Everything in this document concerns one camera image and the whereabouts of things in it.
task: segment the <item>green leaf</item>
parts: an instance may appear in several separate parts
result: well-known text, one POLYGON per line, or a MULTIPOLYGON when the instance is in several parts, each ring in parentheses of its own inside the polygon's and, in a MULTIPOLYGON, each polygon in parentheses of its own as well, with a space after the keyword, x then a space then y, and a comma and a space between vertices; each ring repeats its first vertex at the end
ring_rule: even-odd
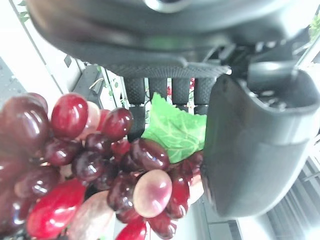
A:
POLYGON ((27 4, 26 4, 26 1, 25 0, 22 0, 22 2, 20 2, 19 4, 18 4, 18 6, 22 6, 22 7, 24 7, 24 6, 26 6, 27 4))
POLYGON ((172 164, 204 148, 207 116, 181 111, 158 93, 153 95, 149 115, 150 125, 142 137, 162 145, 172 164))

